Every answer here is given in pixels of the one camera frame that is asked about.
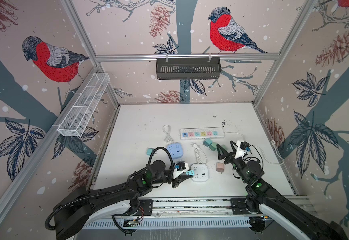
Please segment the pink charger plug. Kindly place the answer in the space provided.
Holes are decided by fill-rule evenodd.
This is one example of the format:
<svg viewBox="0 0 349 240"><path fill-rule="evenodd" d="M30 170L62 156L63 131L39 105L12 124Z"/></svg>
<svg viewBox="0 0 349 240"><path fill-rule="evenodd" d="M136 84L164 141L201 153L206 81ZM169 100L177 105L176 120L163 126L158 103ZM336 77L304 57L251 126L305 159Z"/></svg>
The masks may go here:
<svg viewBox="0 0 349 240"><path fill-rule="evenodd" d="M219 173L219 174L222 174L224 172L224 163L216 163L216 171Z"/></svg>

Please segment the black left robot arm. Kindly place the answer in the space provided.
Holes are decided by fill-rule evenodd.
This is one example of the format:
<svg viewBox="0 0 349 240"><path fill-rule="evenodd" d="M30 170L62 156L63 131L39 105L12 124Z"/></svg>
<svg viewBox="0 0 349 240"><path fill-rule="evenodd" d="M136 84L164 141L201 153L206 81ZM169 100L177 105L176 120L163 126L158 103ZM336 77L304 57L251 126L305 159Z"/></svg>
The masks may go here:
<svg viewBox="0 0 349 240"><path fill-rule="evenodd" d="M45 220L45 228L54 231L58 240L67 240L84 227L90 216L106 207L128 201L129 207L120 215L132 215L140 208L140 197L153 189L163 184L169 184L175 189L182 182L194 177L188 164L175 164L166 148L157 147L152 153L159 150L167 154L169 166L162 160L153 161L153 155L150 155L146 166L130 174L122 184L99 190L78 187L53 208Z"/></svg>

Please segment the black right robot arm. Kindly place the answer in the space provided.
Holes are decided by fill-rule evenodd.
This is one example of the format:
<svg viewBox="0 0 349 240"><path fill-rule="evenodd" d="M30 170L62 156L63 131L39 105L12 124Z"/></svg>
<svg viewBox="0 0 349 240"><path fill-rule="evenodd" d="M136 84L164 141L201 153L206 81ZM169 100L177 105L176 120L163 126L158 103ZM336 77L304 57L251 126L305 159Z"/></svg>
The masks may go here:
<svg viewBox="0 0 349 240"><path fill-rule="evenodd" d="M230 142L232 152L226 151L217 144L218 159L224 164L231 164L234 172L242 180L247 191L246 209L253 214L262 213L291 233L298 240L347 240L343 228L335 223L327 223L298 207L280 194L262 176L263 167L260 161L243 157L251 145L242 142L239 145Z"/></svg>

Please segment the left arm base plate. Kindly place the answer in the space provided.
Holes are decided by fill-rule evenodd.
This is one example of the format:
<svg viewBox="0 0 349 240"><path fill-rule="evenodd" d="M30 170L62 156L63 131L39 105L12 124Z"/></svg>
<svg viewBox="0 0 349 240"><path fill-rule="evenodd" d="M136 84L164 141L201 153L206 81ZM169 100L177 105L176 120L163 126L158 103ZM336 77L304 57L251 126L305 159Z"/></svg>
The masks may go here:
<svg viewBox="0 0 349 240"><path fill-rule="evenodd" d="M151 216L153 210L153 200L142 199L139 200L139 205L134 211L133 216Z"/></svg>

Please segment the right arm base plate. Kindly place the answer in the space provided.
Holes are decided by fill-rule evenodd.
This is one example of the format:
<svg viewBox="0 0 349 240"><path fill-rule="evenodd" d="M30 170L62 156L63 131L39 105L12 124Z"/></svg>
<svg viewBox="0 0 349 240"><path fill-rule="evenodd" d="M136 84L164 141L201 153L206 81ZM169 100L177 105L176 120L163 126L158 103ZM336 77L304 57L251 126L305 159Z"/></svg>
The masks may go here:
<svg viewBox="0 0 349 240"><path fill-rule="evenodd" d="M230 209L234 215L256 215L261 214L258 203L248 198L230 199Z"/></svg>

